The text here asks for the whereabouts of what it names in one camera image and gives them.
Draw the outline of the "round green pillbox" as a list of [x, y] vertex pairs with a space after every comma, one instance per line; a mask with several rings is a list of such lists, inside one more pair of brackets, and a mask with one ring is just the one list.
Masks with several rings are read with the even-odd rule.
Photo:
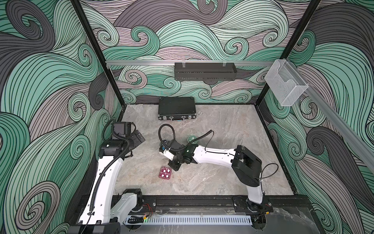
[[198, 138], [197, 136], [190, 135], [190, 136], [188, 136], [187, 141], [188, 141], [188, 143], [198, 144], [198, 139], [197, 138]]

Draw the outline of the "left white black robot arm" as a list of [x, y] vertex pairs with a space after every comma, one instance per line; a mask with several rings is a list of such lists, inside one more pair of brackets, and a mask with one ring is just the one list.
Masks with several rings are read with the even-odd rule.
[[99, 150], [98, 168], [89, 200], [76, 225], [69, 234], [119, 234], [129, 213], [141, 209], [140, 189], [127, 189], [112, 204], [116, 180], [124, 160], [133, 156], [133, 150], [145, 142], [133, 122], [108, 122], [111, 138]]

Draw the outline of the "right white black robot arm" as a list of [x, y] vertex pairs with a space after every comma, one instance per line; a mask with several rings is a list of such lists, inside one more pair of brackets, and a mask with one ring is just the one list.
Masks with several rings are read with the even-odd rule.
[[176, 141], [175, 129], [170, 124], [163, 124], [158, 129], [159, 153], [168, 159], [168, 166], [175, 171], [183, 164], [212, 164], [232, 169], [246, 187], [248, 210], [252, 213], [270, 212], [272, 206], [264, 199], [262, 182], [275, 175], [279, 165], [269, 163], [262, 166], [262, 161], [242, 145], [235, 149], [215, 149], [196, 143], [208, 135], [214, 135], [214, 131], [209, 130], [183, 145]]

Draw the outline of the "dark pink square pillbox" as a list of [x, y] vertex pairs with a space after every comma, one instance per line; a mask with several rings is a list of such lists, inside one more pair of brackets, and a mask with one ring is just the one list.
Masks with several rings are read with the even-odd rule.
[[158, 177], [161, 179], [170, 179], [172, 174], [172, 169], [169, 167], [162, 166]]

